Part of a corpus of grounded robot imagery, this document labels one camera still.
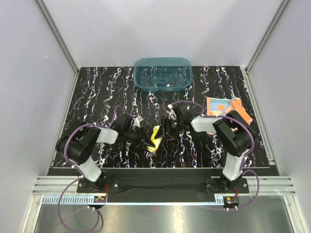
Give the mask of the orange dotted towel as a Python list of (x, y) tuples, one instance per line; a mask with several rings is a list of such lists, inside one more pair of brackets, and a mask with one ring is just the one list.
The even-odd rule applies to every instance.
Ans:
[(237, 111), (249, 125), (253, 122), (251, 116), (246, 112), (246, 109), (242, 106), (242, 101), (240, 98), (232, 98), (232, 99), (217, 99), (210, 97), (207, 98), (207, 116), (226, 115), (232, 110)]

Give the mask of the teal plastic basin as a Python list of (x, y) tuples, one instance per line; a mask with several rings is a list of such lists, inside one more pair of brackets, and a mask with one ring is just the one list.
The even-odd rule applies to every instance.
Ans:
[(190, 62), (181, 57), (142, 58), (133, 68), (133, 82), (142, 91), (181, 91), (193, 82)]

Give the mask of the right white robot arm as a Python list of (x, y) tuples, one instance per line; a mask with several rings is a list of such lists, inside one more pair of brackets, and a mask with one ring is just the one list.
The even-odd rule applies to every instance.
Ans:
[(215, 133), (226, 151), (225, 165), (218, 179), (207, 179), (210, 193), (232, 192), (242, 179), (245, 156), (255, 145), (255, 136), (250, 125), (236, 111), (225, 115), (205, 116), (192, 113), (185, 105), (169, 107), (169, 115), (161, 118), (154, 139), (174, 139), (181, 131)]

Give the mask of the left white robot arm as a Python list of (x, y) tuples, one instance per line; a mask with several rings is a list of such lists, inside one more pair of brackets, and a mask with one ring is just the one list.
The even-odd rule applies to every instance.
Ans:
[(139, 149), (154, 148), (144, 131), (143, 118), (122, 114), (108, 126), (96, 126), (92, 123), (74, 121), (64, 135), (56, 142), (55, 150), (81, 175), (81, 185), (93, 192), (101, 192), (108, 188), (105, 174), (92, 158), (97, 144), (130, 142)]

